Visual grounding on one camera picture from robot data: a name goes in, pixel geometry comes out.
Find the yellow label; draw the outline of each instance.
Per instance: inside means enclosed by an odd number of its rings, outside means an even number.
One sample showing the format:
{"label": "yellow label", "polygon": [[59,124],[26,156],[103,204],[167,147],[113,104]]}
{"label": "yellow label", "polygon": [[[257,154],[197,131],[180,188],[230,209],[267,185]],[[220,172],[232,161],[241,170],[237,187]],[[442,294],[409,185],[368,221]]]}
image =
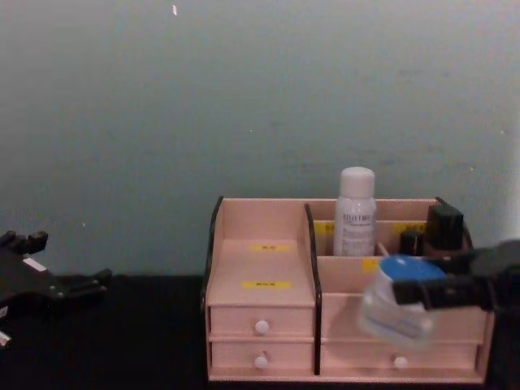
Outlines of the yellow label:
{"label": "yellow label", "polygon": [[267,251],[275,252],[275,251],[281,250],[281,251],[286,252],[290,249],[291,249],[291,247],[289,245],[253,245],[253,246],[251,246],[251,250],[254,250],[254,251],[267,250]]}
{"label": "yellow label", "polygon": [[334,221],[316,221],[316,222],[314,222],[314,233],[316,233],[316,234],[334,234]]}
{"label": "yellow label", "polygon": [[379,259],[378,258],[363,258],[362,268],[363,268],[363,272],[366,272],[367,274],[376,272],[379,269]]}
{"label": "yellow label", "polygon": [[291,282],[242,282],[242,288],[291,288]]}
{"label": "yellow label", "polygon": [[426,222],[397,222],[392,225],[393,234],[401,234],[405,230],[409,229],[424,233],[426,230]]}

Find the black table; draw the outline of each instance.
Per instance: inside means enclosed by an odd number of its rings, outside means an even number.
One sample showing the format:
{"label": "black table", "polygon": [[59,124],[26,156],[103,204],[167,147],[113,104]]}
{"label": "black table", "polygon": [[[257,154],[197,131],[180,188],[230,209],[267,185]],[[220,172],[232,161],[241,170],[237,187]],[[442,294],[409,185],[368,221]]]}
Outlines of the black table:
{"label": "black table", "polygon": [[[0,352],[0,389],[206,388],[202,369],[205,343],[199,314],[201,284],[200,277],[116,276],[101,305],[53,322],[22,318],[2,326],[13,342],[10,349]],[[516,340],[520,337],[520,327],[515,326],[507,322],[500,328],[493,361],[509,371],[516,365],[520,373],[520,353],[510,342],[512,332],[517,332]],[[517,354],[516,361],[512,353]],[[239,383],[212,387],[310,386]],[[328,384],[312,388],[374,386]]]}

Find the small drawer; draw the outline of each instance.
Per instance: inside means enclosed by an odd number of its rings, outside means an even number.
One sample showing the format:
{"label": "small drawer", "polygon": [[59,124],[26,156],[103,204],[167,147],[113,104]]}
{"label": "small drawer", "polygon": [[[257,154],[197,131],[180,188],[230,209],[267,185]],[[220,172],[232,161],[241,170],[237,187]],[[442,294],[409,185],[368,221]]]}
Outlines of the small drawer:
{"label": "small drawer", "polygon": [[[360,340],[371,338],[358,328],[362,296],[324,294],[322,337]],[[461,308],[439,313],[433,340],[482,343],[486,330],[486,313],[480,308]]]}
{"label": "small drawer", "polygon": [[314,309],[211,307],[212,336],[313,336]]}
{"label": "small drawer", "polygon": [[218,368],[311,369],[312,343],[214,342],[213,366]]}
{"label": "small drawer", "polygon": [[389,344],[326,343],[322,365],[341,368],[379,369],[474,369],[476,344],[434,344],[424,351],[399,350]]}

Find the organizer shelf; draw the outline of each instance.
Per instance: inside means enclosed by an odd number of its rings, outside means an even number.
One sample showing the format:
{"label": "organizer shelf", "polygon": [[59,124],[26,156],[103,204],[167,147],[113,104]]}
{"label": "organizer shelf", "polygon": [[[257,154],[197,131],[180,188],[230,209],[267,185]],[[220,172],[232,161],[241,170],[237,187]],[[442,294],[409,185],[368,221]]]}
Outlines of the organizer shelf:
{"label": "organizer shelf", "polygon": [[[334,199],[220,198],[201,291],[210,381],[482,384],[494,317],[444,310],[431,346],[358,329],[362,294],[406,228],[443,200],[378,199],[375,256],[332,256]],[[466,229],[463,250],[472,248]]]}

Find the white plastic bottle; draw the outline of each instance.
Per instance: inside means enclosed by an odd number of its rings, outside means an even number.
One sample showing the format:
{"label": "white plastic bottle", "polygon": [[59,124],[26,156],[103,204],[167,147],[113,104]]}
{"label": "white plastic bottle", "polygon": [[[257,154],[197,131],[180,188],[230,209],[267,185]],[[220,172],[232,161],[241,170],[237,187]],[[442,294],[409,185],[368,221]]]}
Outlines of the white plastic bottle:
{"label": "white plastic bottle", "polygon": [[364,167],[341,172],[334,226],[335,256],[373,256],[375,235],[375,174]]}

